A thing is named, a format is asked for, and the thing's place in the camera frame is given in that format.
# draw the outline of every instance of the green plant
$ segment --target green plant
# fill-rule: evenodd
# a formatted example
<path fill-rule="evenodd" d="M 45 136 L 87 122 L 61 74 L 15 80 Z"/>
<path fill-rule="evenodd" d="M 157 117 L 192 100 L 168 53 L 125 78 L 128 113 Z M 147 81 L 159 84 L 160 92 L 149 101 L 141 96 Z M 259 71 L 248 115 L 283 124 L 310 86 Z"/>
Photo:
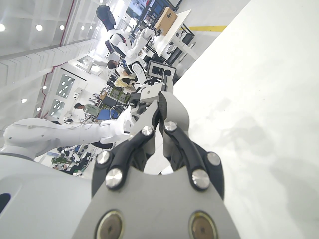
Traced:
<path fill-rule="evenodd" d="M 54 157 L 51 159 L 52 164 L 65 164 L 68 163 L 68 159 L 64 157 Z"/>

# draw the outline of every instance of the red pipe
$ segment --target red pipe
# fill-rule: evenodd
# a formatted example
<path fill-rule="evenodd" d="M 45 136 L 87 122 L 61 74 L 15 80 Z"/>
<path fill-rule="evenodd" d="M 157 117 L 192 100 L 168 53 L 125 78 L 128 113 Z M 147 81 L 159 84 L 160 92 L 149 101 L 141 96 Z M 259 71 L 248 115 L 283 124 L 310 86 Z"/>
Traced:
<path fill-rule="evenodd" d="M 45 86 L 45 82 L 47 81 L 48 74 L 52 74 L 52 73 L 54 72 L 55 68 L 56 68 L 56 67 L 60 67 L 61 65 L 53 66 L 51 72 L 49 72 L 49 73 L 47 73 L 47 74 L 45 75 L 45 79 L 44 79 L 43 86 Z M 44 90 L 44 89 L 42 89 L 42 94 L 44 95 L 44 98 L 43 98 L 43 101 L 42 101 L 42 105 L 41 105 L 41 109 L 40 109 L 40 113 L 39 113 L 38 117 L 41 117 L 41 112 L 42 112 L 42 108 L 43 108 L 43 105 L 44 105 L 44 101 L 45 101 L 45 99 L 47 98 L 47 95 L 43 92 L 43 90 Z"/>
<path fill-rule="evenodd" d="M 68 22 L 69 22 L 69 19 L 70 19 L 70 15 L 71 15 L 71 11 L 72 11 L 74 2 L 75 2 L 75 0 L 72 1 L 71 8 L 70 8 L 70 11 L 69 11 L 69 15 L 68 15 L 68 18 L 66 19 L 65 28 L 63 30 L 61 41 L 60 41 L 60 46 L 62 45 L 62 40 L 63 40 L 63 37 L 64 37 L 64 33 L 65 33 L 65 30 L 66 30 L 66 27 L 68 26 Z"/>

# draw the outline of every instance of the cardboard box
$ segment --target cardboard box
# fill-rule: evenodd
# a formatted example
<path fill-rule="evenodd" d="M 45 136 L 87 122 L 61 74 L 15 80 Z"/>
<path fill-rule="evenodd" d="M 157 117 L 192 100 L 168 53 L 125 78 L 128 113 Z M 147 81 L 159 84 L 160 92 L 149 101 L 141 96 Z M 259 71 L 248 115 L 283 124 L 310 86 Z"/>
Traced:
<path fill-rule="evenodd" d="M 176 13 L 171 8 L 166 7 L 164 9 L 163 14 L 154 25 L 154 28 L 160 29 L 162 31 L 162 35 L 165 36 L 170 30 L 170 28 L 172 27 L 176 19 L 177 19 Z"/>

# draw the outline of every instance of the white wall panel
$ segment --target white wall panel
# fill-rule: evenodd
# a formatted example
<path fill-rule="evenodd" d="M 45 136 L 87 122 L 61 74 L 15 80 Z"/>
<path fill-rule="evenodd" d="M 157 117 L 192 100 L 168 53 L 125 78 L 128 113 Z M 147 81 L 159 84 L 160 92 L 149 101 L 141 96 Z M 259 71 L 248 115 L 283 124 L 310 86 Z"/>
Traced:
<path fill-rule="evenodd" d="M 39 71 L 87 54 L 96 48 L 97 43 L 97 40 L 92 39 L 26 56 L 2 60 L 0 61 L 0 87 L 3 88 Z"/>
<path fill-rule="evenodd" d="M 1 64 L 7 69 L 6 72 L 1 72 L 1 79 L 4 78 L 6 83 L 13 83 L 15 81 L 16 63 L 10 60 L 2 60 Z"/>

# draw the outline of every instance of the metal screw head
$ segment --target metal screw head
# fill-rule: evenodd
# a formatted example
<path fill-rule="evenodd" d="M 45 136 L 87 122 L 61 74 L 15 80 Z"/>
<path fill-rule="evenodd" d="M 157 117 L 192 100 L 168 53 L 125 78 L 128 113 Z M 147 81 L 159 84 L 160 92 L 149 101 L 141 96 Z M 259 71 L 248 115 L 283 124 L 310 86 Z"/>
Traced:
<path fill-rule="evenodd" d="M 142 134 L 144 136 L 150 136 L 151 134 L 153 133 L 153 130 L 150 126 L 145 126 L 143 129 L 142 129 Z"/>
<path fill-rule="evenodd" d="M 96 161 L 98 164 L 105 164 L 108 162 L 109 158 L 110 153 L 108 151 L 103 151 L 97 156 Z"/>
<path fill-rule="evenodd" d="M 204 212 L 193 213 L 189 220 L 189 231 L 192 239 L 216 239 L 217 230 L 210 216 Z"/>
<path fill-rule="evenodd" d="M 165 129 L 169 132 L 173 132 L 177 129 L 177 125 L 172 121 L 165 122 L 164 126 L 165 126 Z"/>
<path fill-rule="evenodd" d="M 208 152 L 207 158 L 211 165 L 218 166 L 220 164 L 220 158 L 215 152 Z"/>
<path fill-rule="evenodd" d="M 204 190 L 209 187 L 209 176 L 207 172 L 202 169 L 197 169 L 192 172 L 192 181 L 196 185 L 196 187 Z"/>
<path fill-rule="evenodd" d="M 99 223 L 97 230 L 98 239 L 119 239 L 123 234 L 123 221 L 119 212 L 107 213 Z"/>
<path fill-rule="evenodd" d="M 105 184 L 108 188 L 115 188 L 121 183 L 122 179 L 122 171 L 118 168 L 114 168 L 106 174 Z"/>

